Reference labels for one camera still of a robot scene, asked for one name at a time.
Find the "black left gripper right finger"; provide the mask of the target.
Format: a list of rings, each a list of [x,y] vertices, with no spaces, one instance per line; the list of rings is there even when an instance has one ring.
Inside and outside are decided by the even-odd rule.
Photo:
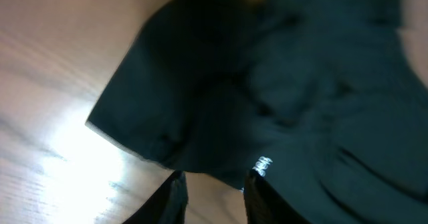
[[[248,224],[310,224],[255,170],[245,178],[243,197]]]

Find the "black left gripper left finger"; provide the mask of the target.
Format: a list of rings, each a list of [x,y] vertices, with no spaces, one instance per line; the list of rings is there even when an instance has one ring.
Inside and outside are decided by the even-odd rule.
[[[123,224],[184,224],[188,204],[183,171],[174,171]]]

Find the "black t-shirt white logo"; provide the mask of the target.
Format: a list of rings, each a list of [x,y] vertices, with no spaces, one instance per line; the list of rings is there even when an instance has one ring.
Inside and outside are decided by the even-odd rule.
[[[426,223],[427,89],[400,25],[401,0],[172,0],[88,122],[242,193],[255,170],[310,223]]]

